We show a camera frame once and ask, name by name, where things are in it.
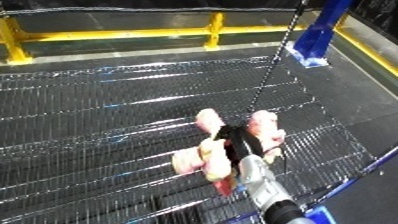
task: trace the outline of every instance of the cable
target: cable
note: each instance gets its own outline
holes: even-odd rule
[[[288,43],[289,37],[291,33],[293,32],[294,28],[296,27],[299,18],[301,15],[304,13],[304,10],[306,6],[308,5],[309,0],[302,0],[300,1],[299,5],[296,8],[296,11],[294,13],[294,16],[289,24],[289,27],[285,33],[285,36],[283,37],[281,44],[278,47],[278,50],[276,51],[275,55],[273,56],[271,60],[271,65],[268,66],[267,71],[265,72],[265,75],[260,83],[259,88],[257,89],[256,93],[253,96],[253,99],[251,100],[249,106],[246,108],[246,111],[250,114],[255,111],[256,104],[258,102],[258,99],[260,98],[261,93],[264,90],[264,87],[266,86],[269,77],[271,76],[272,72],[274,71],[275,67],[278,65],[279,61],[281,60],[281,55],[283,53],[283,50],[286,48],[286,45]]]

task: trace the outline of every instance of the metal bar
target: metal bar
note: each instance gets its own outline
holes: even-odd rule
[[[307,26],[298,25],[297,30],[305,30]],[[287,26],[248,26],[248,27],[223,27],[218,34],[239,33],[266,33],[284,32]],[[47,42],[47,41],[76,41],[76,40],[100,40],[138,37],[166,37],[166,36],[193,36],[209,35],[207,28],[183,28],[183,29],[154,29],[154,30],[113,30],[113,31],[77,31],[54,33],[26,33],[18,32],[16,35],[20,42]]]
[[[385,68],[387,71],[391,72],[394,76],[398,77],[398,67],[394,66],[390,61],[385,59],[383,56],[378,54],[375,50],[373,50],[371,47],[367,46],[364,44],[362,41],[358,40],[355,38],[353,35],[350,33],[344,31],[342,28],[335,28],[335,32],[343,37],[346,41],[354,45],[356,48],[361,50],[364,54],[368,55],[371,57],[374,61],[376,61],[378,64],[380,64],[383,68]]]
[[[297,25],[295,31],[307,29],[306,25]],[[285,32],[287,26],[248,26],[248,27],[223,27],[220,34],[235,33],[266,33],[266,32]]]
[[[76,31],[55,33],[22,33],[19,38],[23,42],[45,42],[45,41],[75,41],[75,40],[100,40],[120,39],[138,37],[167,37],[167,36],[190,36],[208,35],[205,28],[185,29],[153,29],[153,30],[115,30],[115,31]]]
[[[204,47],[208,51],[219,50],[218,42],[220,40],[220,31],[224,23],[224,13],[217,12],[212,15],[210,25],[208,26],[210,31],[209,40],[205,43]]]
[[[326,65],[323,59],[333,37],[333,28],[350,6],[352,0],[328,0],[317,20],[294,44],[294,56],[306,67]]]
[[[32,57],[23,50],[17,38],[16,29],[19,29],[19,26],[13,27],[15,24],[16,21],[11,18],[0,18],[1,36],[9,53],[7,62],[11,65],[31,63]]]

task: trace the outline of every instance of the yellow railing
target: yellow railing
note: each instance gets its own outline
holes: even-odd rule
[[[249,27],[224,27],[224,13],[213,13],[210,24],[202,28],[181,29],[151,29],[151,30],[111,30],[111,31],[76,31],[54,33],[27,33],[23,31],[14,18],[0,18],[0,31],[8,53],[9,64],[27,64],[32,57],[23,50],[24,42],[44,41],[76,41],[99,40],[137,37],[166,37],[166,36],[192,36],[209,35],[209,40],[204,44],[206,50],[218,50],[220,34],[283,32],[287,26],[249,26]],[[298,25],[296,30],[304,30],[307,26]]]

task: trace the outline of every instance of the gray floor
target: gray floor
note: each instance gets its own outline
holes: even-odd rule
[[[66,24],[62,27],[69,30],[75,30],[76,24],[81,27],[96,27],[115,28],[114,24],[120,24],[116,28],[130,28],[126,24],[127,18],[125,15],[112,15],[112,20],[108,20],[109,15],[101,15],[93,17],[91,14],[74,16],[77,21],[87,21],[87,24],[79,22],[71,22],[74,19],[68,19],[62,23]],[[32,28],[32,31],[53,31],[48,24],[51,24],[49,17],[43,16],[36,18],[41,26]],[[181,18],[173,17],[169,21],[178,21]],[[206,24],[198,18],[193,18],[192,21],[197,21],[196,24]],[[247,23],[254,20],[259,23],[259,18],[247,19]],[[270,19],[262,19],[261,21],[270,21]],[[38,21],[25,20],[23,26],[32,27],[32,24],[37,24]],[[136,22],[134,25],[142,25],[144,22]],[[155,24],[154,26],[164,25],[163,23]],[[236,43],[245,39],[248,44],[254,42],[263,42],[262,35],[252,35],[250,37],[230,37],[232,43]],[[203,43],[204,37],[192,37],[191,39],[152,39],[153,41],[146,40],[123,40],[123,41],[91,41],[81,43],[56,43],[43,46],[42,44],[32,44],[30,49],[36,55],[48,56],[57,53],[58,55],[70,55],[86,52],[91,53],[104,53],[113,50],[119,51],[120,49],[130,50],[131,47],[144,45],[156,48],[159,43],[166,44],[169,49],[176,49],[180,47],[198,46]],[[248,49],[241,53],[242,57],[258,56],[261,55],[261,49]],[[72,63],[59,62],[59,63],[44,63],[31,66],[22,67],[2,67],[2,72],[13,71],[34,71],[34,70],[57,70],[66,68],[87,68],[94,66],[114,66],[114,65],[128,65],[135,63],[150,63],[159,61],[179,61],[189,60],[190,58],[203,57],[209,59],[220,59],[230,57],[228,51],[211,52],[211,53],[196,53],[195,56],[184,55],[179,53],[165,54],[161,56],[137,56],[133,58],[116,58],[116,59],[103,59],[103,60],[89,60],[89,61],[76,61]],[[374,155],[380,155],[390,145],[394,144],[397,139],[398,133],[398,103],[397,98],[387,92],[383,87],[376,83],[370,76],[362,72],[355,65],[351,64],[347,67],[347,58],[342,56],[337,50],[331,49],[328,56],[331,66],[314,69],[304,69],[297,64],[293,59],[288,58],[286,63],[292,68],[300,71],[300,78],[309,87],[321,102],[328,108],[328,110],[337,117],[353,135]],[[395,158],[387,165],[383,166],[379,172],[376,172],[350,187],[340,195],[329,199],[325,205],[330,209],[336,221],[339,224],[395,224],[397,223],[398,216],[397,208],[398,192],[398,160]]]

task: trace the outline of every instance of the metal grate floor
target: metal grate floor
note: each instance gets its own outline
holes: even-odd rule
[[[246,119],[267,65],[256,57],[1,76],[0,220],[218,223],[252,213],[244,192],[218,196],[200,171],[176,175],[170,158],[205,137],[193,123],[201,109]],[[287,172],[281,159],[272,169],[301,203],[372,159],[283,65],[258,109],[278,113],[288,133]]]

